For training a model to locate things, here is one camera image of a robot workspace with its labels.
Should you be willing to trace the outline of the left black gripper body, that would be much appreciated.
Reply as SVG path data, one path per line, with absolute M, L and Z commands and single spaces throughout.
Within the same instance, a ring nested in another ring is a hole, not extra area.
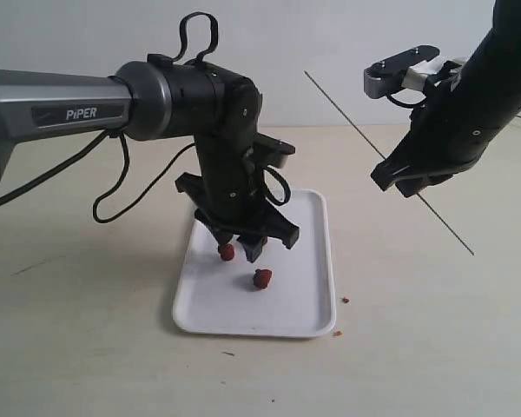
M 216 228 L 240 235 L 264 235 L 290 249 L 300 229 L 278 208 L 291 199 L 291 189 L 273 167 L 252 161 L 253 141 L 243 149 L 216 135 L 195 135 L 195 152 L 201 173 L 187 172 L 175 180 L 177 191 L 196 206 L 195 218 L 214 236 Z

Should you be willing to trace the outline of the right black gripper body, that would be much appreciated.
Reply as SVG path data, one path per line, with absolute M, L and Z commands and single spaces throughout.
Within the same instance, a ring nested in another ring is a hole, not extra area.
M 371 173 L 405 197 L 472 168 L 504 127 L 504 65 L 470 60 L 411 104 L 410 128 Z

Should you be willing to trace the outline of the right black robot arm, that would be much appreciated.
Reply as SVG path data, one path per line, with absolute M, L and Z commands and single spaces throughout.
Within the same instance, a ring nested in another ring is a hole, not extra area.
M 521 1 L 497 1 L 491 29 L 466 60 L 448 60 L 420 45 L 373 63 L 364 91 L 390 102 L 404 89 L 424 99 L 409 105 L 410 129 L 371 173 L 383 190 L 405 197 L 471 169 L 521 111 Z

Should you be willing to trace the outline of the left grey Piper arm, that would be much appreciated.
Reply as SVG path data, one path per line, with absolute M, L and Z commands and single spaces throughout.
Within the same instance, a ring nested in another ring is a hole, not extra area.
M 291 248 L 300 236 L 265 182 L 295 149 L 258 130 L 261 107 L 252 80 L 211 63 L 152 56 L 108 77 L 0 69 L 0 181 L 23 142 L 86 132 L 141 142 L 190 136 L 201 172 L 180 175 L 177 190 L 220 245 L 236 239 L 256 261 L 268 239 Z

